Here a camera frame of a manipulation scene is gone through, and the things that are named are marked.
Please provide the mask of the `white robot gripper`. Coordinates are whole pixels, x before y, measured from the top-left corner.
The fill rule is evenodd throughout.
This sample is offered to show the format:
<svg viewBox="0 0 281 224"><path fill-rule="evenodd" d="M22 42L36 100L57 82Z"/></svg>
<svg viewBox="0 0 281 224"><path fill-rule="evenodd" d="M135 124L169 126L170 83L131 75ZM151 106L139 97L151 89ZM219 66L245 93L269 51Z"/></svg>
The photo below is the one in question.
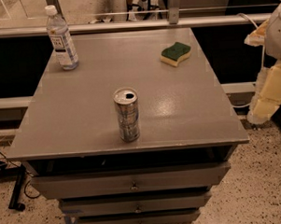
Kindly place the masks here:
<svg viewBox="0 0 281 224"><path fill-rule="evenodd" d="M271 68L262 67L256 80L247 120L259 125L269 120L281 106L281 4L269 20L246 36L244 43L252 47L264 45L266 53L278 60Z"/></svg>

